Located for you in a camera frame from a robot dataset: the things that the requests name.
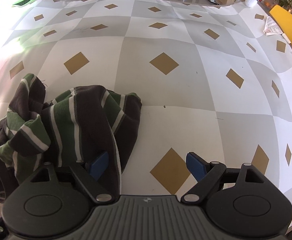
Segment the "green brown striped shirt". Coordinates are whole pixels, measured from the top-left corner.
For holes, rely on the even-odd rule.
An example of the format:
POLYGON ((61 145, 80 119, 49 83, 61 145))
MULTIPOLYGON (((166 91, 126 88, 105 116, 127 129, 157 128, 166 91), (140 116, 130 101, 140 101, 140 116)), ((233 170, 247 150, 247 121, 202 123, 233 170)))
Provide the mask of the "green brown striped shirt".
POLYGON ((103 153, 109 162, 98 182, 119 195, 141 108, 137 94, 100 85, 75 87, 47 102, 43 83, 27 74, 0 119, 0 203, 46 162, 89 169, 103 153))

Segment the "white red paper packet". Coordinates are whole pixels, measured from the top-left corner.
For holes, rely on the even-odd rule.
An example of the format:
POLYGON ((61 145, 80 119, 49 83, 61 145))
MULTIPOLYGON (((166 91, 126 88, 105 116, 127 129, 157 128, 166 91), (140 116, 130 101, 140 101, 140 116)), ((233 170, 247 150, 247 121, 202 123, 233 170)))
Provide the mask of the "white red paper packet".
POLYGON ((265 23, 263 32, 266 36, 282 35, 283 34, 282 29, 278 26, 278 24, 270 16, 268 16, 266 19, 266 23, 265 23))

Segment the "white round device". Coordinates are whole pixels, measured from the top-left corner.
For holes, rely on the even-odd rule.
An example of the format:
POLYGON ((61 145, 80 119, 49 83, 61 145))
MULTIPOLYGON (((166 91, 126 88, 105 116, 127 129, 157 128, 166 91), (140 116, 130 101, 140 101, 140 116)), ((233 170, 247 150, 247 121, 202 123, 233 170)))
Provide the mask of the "white round device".
POLYGON ((255 5, 257 5, 258 0, 245 0, 244 3, 248 8, 253 8, 255 5))

